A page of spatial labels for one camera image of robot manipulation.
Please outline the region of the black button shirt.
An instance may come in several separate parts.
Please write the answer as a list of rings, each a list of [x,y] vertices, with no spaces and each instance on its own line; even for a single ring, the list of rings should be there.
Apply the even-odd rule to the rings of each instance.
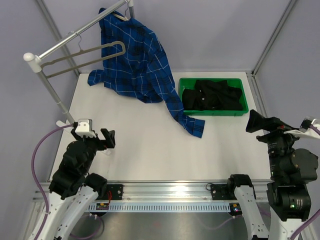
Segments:
[[[226,80],[196,80],[193,89],[185,89],[182,103],[185,110],[195,111],[242,111],[240,88],[228,85]]]

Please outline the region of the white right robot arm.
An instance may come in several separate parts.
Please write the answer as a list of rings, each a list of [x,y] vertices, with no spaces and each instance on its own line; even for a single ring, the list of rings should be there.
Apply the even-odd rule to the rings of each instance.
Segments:
[[[254,186],[247,174],[232,174],[227,180],[226,193],[239,203],[248,239],[296,240],[320,214],[309,216],[312,202],[307,189],[307,184],[318,178],[319,158],[307,149],[294,149],[293,145],[301,138],[319,139],[320,120],[307,116],[300,127],[295,128],[277,117],[264,117],[251,110],[245,130],[267,132],[256,139],[268,147],[271,181],[266,194],[270,227],[263,221]]]

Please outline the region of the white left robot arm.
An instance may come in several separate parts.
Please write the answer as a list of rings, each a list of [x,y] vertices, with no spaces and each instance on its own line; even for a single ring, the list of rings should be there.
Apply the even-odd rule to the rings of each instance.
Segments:
[[[94,131],[71,134],[75,138],[63,154],[57,171],[53,174],[46,194],[40,184],[38,188],[44,199],[44,210],[30,234],[31,240],[66,240],[89,205],[95,200],[112,199],[107,179],[89,169],[98,151],[116,146],[115,131],[101,130],[104,139]]]

